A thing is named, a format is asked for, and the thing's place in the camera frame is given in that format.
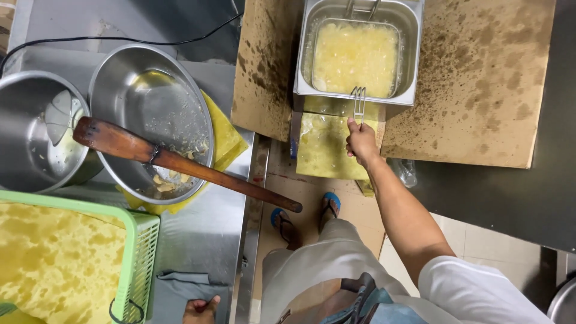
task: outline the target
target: stainless steel pot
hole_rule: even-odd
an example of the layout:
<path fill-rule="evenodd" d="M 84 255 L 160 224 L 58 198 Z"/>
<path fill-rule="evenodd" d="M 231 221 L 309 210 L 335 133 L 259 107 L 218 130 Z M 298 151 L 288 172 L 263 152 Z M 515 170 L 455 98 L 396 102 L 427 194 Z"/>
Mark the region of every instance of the stainless steel pot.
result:
<path fill-rule="evenodd" d="M 212 166 L 214 136 L 208 106 L 194 79 L 165 52 L 143 44 L 115 49 L 92 75 L 89 101 L 94 117 Z M 181 182 L 165 168 L 98 155 L 122 188 L 152 204 L 176 204 L 205 183 L 198 178 Z M 159 191 L 154 179 L 175 188 Z"/>
<path fill-rule="evenodd" d="M 72 140 L 71 130 L 57 146 L 48 138 L 44 112 L 65 89 L 89 116 L 78 89 L 56 74 L 25 71 L 0 80 L 0 188 L 45 193 L 82 183 L 102 170 L 96 152 Z"/>

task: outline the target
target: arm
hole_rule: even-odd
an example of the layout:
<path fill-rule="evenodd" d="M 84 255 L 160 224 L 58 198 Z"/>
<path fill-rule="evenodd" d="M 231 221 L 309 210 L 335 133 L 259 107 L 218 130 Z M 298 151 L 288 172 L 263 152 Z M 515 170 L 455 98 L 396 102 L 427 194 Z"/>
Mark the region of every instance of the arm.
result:
<path fill-rule="evenodd" d="M 366 125 L 348 119 L 348 156 L 356 155 L 368 172 L 390 242 L 418 287 L 418 276 L 428 261 L 440 255 L 456 255 L 430 213 L 404 187 L 376 147 L 376 134 Z"/>

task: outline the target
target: wooden paddle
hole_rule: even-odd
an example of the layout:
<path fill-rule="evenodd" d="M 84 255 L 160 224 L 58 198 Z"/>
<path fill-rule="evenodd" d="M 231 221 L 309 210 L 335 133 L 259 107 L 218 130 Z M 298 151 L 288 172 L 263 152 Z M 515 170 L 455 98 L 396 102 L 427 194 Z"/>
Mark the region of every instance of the wooden paddle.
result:
<path fill-rule="evenodd" d="M 81 117 L 74 129 L 73 138 L 78 143 L 102 153 L 191 175 L 295 213 L 302 211 L 302 204 L 299 202 L 196 163 L 101 119 Z"/>

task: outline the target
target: floor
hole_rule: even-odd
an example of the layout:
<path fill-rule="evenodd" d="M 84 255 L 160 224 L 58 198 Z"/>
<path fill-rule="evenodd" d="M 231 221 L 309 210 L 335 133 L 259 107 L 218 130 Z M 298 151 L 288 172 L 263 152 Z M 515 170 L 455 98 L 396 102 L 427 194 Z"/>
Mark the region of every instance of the floor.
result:
<path fill-rule="evenodd" d="M 379 258 L 388 273 L 398 279 L 412 296 L 419 296 L 398 254 L 390 241 L 384 239 L 384 227 L 380 220 L 376 200 L 364 197 L 353 180 L 297 175 L 295 162 L 289 159 L 289 147 L 284 143 L 273 141 L 268 162 L 266 188 L 302 203 L 304 207 L 302 213 L 289 213 L 289 215 L 293 223 L 303 232 L 305 243 L 315 242 L 317 239 L 317 215 L 321 198 L 328 191 L 334 192 L 342 203 L 340 218 L 353 223 L 366 246 Z M 286 246 L 270 224 L 269 215 L 274 208 L 274 206 L 264 204 L 251 307 L 250 323 L 252 324 L 260 322 L 262 260 L 271 250 Z M 547 307 L 550 301 L 549 296 L 553 295 L 552 288 L 555 283 L 555 269 L 552 266 L 555 265 L 555 260 L 547 257 L 551 255 L 549 253 L 551 250 L 489 229 L 436 214 L 432 216 L 459 258 L 499 269 L 539 308 Z M 542 286 L 550 288 L 547 289 L 549 292 L 542 293 Z"/>

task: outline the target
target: green crate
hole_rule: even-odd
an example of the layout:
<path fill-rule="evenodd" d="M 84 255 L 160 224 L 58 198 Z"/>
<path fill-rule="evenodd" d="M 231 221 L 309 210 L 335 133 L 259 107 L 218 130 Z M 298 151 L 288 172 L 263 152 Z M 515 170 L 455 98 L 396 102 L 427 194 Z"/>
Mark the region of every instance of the green crate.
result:
<path fill-rule="evenodd" d="M 92 202 L 5 190 L 0 190 L 0 201 L 114 216 L 122 220 L 126 226 L 126 242 L 112 313 L 122 322 L 137 322 L 141 317 L 141 312 L 129 302 L 132 301 L 144 310 L 144 316 L 140 321 L 144 322 L 160 229 L 158 216 Z"/>

